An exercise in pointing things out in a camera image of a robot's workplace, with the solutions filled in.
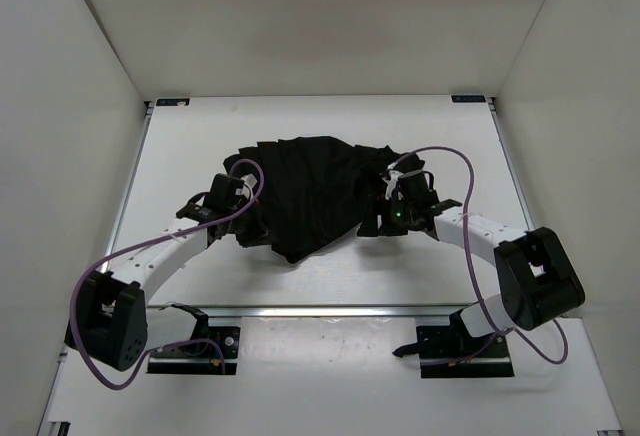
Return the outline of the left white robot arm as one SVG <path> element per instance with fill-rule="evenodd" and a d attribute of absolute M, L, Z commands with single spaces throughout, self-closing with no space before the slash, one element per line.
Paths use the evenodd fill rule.
<path fill-rule="evenodd" d="M 260 167 L 218 174 L 210 191 L 189 199 L 160 236 L 106 256 L 117 262 L 110 270 L 96 262 L 80 276 L 65 344 L 102 385 L 126 386 L 109 380 L 101 367 L 135 376 L 154 352 L 179 348 L 189 356 L 212 352 L 224 358 L 203 311 L 178 302 L 153 309 L 150 301 L 190 260 L 255 216 L 265 186 Z"/>

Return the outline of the black skirt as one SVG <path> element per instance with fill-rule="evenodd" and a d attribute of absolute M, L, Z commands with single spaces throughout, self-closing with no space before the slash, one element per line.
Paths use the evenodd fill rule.
<path fill-rule="evenodd" d="M 236 177 L 264 173 L 257 203 L 235 223 L 240 246 L 269 246 L 296 264 L 353 229 L 361 237 L 404 236 L 384 199 L 382 173 L 400 155 L 390 147 L 350 145 L 331 136 L 259 142 L 227 157 Z"/>

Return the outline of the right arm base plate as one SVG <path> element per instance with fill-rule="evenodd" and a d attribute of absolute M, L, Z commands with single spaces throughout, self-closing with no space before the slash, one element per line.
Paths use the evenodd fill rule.
<path fill-rule="evenodd" d="M 422 379 L 488 379 L 515 376 L 504 336 L 478 338 L 457 332 L 444 320 L 416 319 L 416 340 L 392 351 L 396 358 L 417 356 Z"/>

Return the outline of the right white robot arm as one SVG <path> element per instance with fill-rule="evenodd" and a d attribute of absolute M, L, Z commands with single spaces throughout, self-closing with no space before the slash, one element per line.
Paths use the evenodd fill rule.
<path fill-rule="evenodd" d="M 485 336 L 531 331 L 586 300 L 559 237 L 547 227 L 513 228 L 470 215 L 462 203 L 440 199 L 431 174 L 422 170 L 368 171 L 356 192 L 367 201 L 359 236 L 420 232 L 463 249 L 468 262 L 480 258 L 495 268 L 498 294 L 480 297 L 450 318 L 449 347 L 460 356 L 473 355 Z"/>

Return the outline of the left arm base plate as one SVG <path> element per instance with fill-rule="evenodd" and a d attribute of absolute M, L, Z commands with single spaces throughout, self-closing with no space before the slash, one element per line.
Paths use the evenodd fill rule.
<path fill-rule="evenodd" d="M 210 318 L 209 343 L 154 351 L 147 373 L 154 375 L 234 376 L 241 343 L 240 318 Z"/>

